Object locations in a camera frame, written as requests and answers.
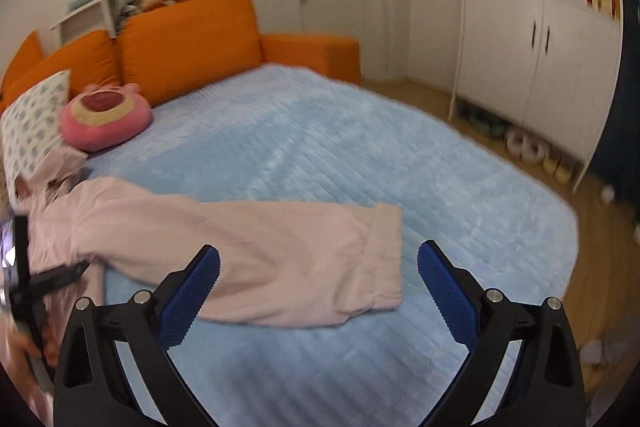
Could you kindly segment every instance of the quilted blanket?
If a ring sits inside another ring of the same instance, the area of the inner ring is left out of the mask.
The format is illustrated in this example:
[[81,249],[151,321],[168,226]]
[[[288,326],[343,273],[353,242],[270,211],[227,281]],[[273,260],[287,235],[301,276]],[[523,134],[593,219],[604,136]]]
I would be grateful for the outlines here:
[[[265,66],[158,107],[154,117],[137,138],[92,158],[93,175],[200,201],[403,209],[397,311],[309,330],[197,321],[170,351],[222,427],[418,425],[466,357],[418,276],[426,239],[512,300],[540,303],[566,289],[578,251],[570,207],[414,108],[307,70]],[[142,287],[114,271],[105,284],[108,303]],[[121,354],[143,410],[158,418],[130,354]],[[510,347],[480,417],[498,405],[516,354]]]

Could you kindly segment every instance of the pink pillow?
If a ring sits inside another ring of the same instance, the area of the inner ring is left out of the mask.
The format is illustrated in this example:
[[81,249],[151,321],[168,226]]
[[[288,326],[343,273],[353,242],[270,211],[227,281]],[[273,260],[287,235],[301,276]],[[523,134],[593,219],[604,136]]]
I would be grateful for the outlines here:
[[87,152],[130,140],[153,120],[151,106],[139,93],[138,84],[87,86],[62,111],[63,138],[70,146]]

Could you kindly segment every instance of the dark blue curtain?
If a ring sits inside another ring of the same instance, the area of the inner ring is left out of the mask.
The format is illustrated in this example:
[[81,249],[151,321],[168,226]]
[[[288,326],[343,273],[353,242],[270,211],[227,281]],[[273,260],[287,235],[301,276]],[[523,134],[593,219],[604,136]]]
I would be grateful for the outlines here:
[[618,87],[591,168],[613,185],[619,200],[635,204],[640,221],[640,6],[623,0]]

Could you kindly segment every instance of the metal screw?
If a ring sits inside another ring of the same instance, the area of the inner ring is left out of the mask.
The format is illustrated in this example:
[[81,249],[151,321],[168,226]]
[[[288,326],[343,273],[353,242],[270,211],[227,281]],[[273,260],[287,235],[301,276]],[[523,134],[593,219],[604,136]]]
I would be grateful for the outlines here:
[[89,304],[91,304],[91,300],[88,297],[82,297],[76,302],[76,310],[84,311],[89,307]]
[[502,302],[504,295],[500,292],[500,290],[489,290],[486,293],[486,298],[488,298],[493,303]]
[[136,304],[146,304],[149,302],[150,298],[151,298],[151,293],[148,292],[147,290],[142,290],[136,293],[135,295],[133,295],[133,302],[135,302]]
[[548,304],[552,310],[558,311],[562,308],[562,302],[560,302],[560,299],[556,299],[555,297],[548,298],[546,304]]

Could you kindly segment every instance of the white side table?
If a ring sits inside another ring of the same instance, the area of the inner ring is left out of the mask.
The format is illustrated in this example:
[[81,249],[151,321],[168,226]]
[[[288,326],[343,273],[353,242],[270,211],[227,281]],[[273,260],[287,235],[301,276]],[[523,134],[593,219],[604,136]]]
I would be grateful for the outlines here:
[[116,38],[112,11],[115,3],[116,0],[93,0],[53,24],[49,29],[55,33],[57,49],[97,27],[105,28],[112,39]]

